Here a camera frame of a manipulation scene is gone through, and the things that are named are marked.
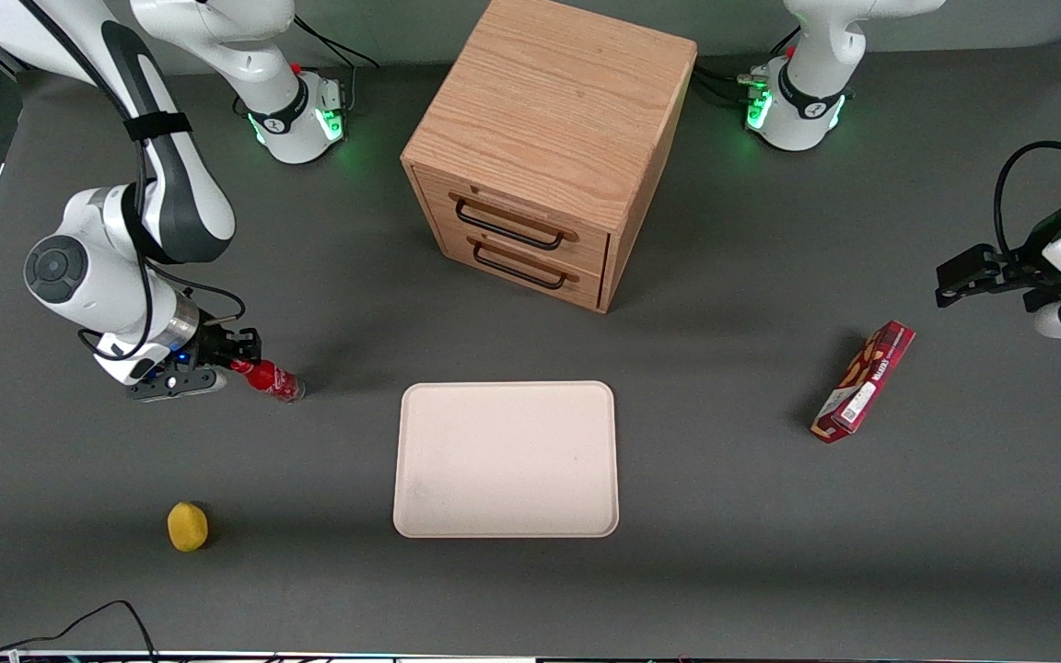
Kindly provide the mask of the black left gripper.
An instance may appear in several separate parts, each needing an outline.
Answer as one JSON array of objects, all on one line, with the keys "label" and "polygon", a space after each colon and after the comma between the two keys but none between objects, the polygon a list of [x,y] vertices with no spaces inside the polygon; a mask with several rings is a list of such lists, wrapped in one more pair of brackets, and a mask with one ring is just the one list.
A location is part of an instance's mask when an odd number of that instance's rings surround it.
[{"label": "black left gripper", "polygon": [[1016,250],[997,252],[980,243],[959,252],[936,268],[936,307],[947,308],[982,294],[1022,291],[1027,313],[1061,306],[1061,272],[1043,256],[1040,245],[1028,242]]}]

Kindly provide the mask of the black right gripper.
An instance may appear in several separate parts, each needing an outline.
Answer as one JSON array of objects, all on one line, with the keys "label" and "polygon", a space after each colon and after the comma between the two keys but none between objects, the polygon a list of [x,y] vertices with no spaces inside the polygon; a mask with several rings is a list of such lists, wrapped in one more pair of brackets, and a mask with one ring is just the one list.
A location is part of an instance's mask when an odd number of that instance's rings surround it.
[{"label": "black right gripper", "polygon": [[262,339],[254,328],[232,332],[222,326],[203,326],[188,343],[188,366],[219,366],[232,372],[250,372],[251,361],[241,353],[260,353]]}]

